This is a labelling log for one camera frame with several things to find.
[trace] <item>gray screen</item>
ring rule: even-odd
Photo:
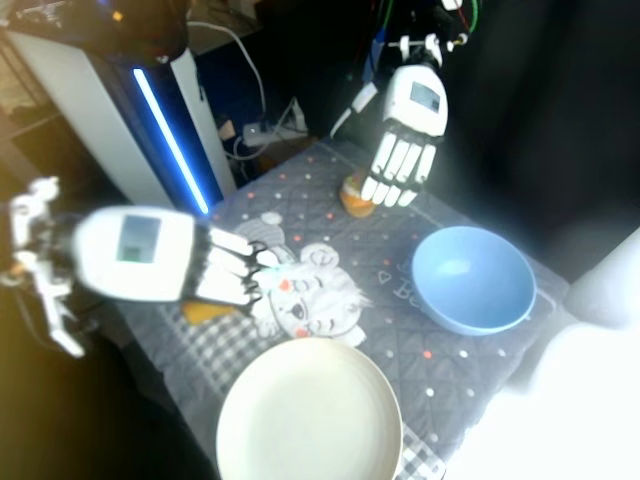
[[[120,233],[117,259],[121,262],[153,262],[159,231],[159,219],[127,215]]]
[[[411,100],[438,113],[440,109],[440,96],[426,85],[413,82],[411,87]]]

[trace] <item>cream plate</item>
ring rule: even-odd
[[[402,420],[368,357],[306,338],[268,350],[240,375],[216,442],[223,480],[392,480]]]

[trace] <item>blue light strip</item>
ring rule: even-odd
[[[158,105],[158,101],[156,100],[156,97],[151,90],[151,86],[147,81],[147,77],[145,77],[144,72],[139,68],[135,68],[133,70],[133,76],[136,78],[138,86],[140,87],[140,90],[142,90],[142,94],[149,104],[149,108],[151,108],[151,112],[153,113],[156,122],[158,122],[160,131],[162,131],[162,135],[167,141],[167,145],[169,145],[169,149],[171,150],[171,153],[173,153],[173,156],[176,160],[176,163],[178,164],[178,167],[180,167],[180,171],[182,172],[184,179],[187,181],[187,185],[189,186],[189,189],[193,194],[193,198],[195,198],[196,203],[198,204],[198,208],[200,208],[200,211],[206,215],[207,213],[209,213],[207,202],[204,200],[204,196],[202,195],[202,192],[200,191],[195,178],[193,178],[193,174],[191,173],[189,165],[187,165],[187,161],[184,159],[184,156],[182,155],[182,152],[178,147],[178,143],[176,142],[173,133],[171,133],[169,124],[164,118],[162,110],[160,110],[160,105]]]

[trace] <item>cartoon bear print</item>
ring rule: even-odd
[[[279,214],[269,212],[256,220],[240,225],[235,232],[264,242],[280,263],[268,273],[270,287],[252,311],[258,334],[326,337],[354,347],[364,342],[366,335],[358,320],[370,302],[338,266],[338,252],[327,244],[312,243],[297,260],[284,245]]]

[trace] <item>table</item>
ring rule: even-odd
[[[351,218],[338,191],[367,162],[355,146],[325,140],[216,208],[219,226],[295,264],[286,286],[295,295],[271,295],[271,308],[258,309],[257,318],[235,314],[194,327],[177,304],[118,304],[214,465],[217,418],[233,381],[262,352],[297,335],[296,321],[304,319],[357,346],[389,379],[404,421],[397,478],[440,479],[566,294],[563,279],[530,260],[538,295],[527,321],[486,337],[442,329],[420,308],[409,260],[429,233],[473,222],[429,194],[408,208]]]

